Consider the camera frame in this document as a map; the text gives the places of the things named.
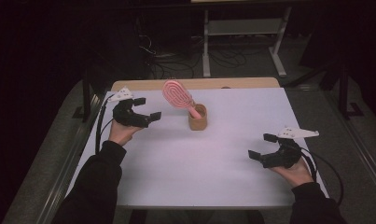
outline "cork cup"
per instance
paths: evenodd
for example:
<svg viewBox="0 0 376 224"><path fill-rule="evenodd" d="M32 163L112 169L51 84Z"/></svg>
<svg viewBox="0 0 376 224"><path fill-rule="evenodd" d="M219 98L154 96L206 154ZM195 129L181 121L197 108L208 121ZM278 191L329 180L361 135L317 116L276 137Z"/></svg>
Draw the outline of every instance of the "cork cup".
<svg viewBox="0 0 376 224"><path fill-rule="evenodd" d="M188 113L188 125L192 131L202 131L207 127L207 108L201 104L195 104L194 108L202 117L195 119Z"/></svg>

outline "black sleeve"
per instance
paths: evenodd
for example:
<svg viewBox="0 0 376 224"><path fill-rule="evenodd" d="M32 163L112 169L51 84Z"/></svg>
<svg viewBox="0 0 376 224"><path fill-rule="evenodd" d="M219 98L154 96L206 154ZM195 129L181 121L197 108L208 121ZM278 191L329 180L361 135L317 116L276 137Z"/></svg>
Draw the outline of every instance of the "black sleeve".
<svg viewBox="0 0 376 224"><path fill-rule="evenodd" d="M292 189L295 203L292 206L291 224L347 223L333 199L325 197L317 183L306 183Z"/></svg>
<svg viewBox="0 0 376 224"><path fill-rule="evenodd" d="M83 165L52 223L112 223L121 179L120 163L125 155L126 150L120 145L103 142L99 154Z"/></svg>

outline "white table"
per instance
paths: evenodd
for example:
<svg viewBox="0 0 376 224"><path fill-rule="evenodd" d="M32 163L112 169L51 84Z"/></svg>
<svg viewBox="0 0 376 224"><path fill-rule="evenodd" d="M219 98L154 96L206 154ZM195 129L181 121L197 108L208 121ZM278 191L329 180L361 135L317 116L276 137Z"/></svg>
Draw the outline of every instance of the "white table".
<svg viewBox="0 0 376 224"><path fill-rule="evenodd" d="M208 126L200 132L190 130L188 112L171 107L161 91L132 92L135 98L146 97L146 105L135 106L135 113L161 111L162 117L136 133L125 146L128 152L121 164L118 205L260 209L294 202L290 187L281 176L248 158L248 149L262 154L278 149L278 144L263 140L264 133L277 134L286 125L299 127L284 89L190 90L196 103L204 104L208 110ZM111 120L116 104L107 104L103 125ZM102 141L108 135L109 128ZM307 148L304 139L296 142ZM95 128L72 183L87 158L94 154L94 146ZM327 193L320 176L318 182Z"/></svg>

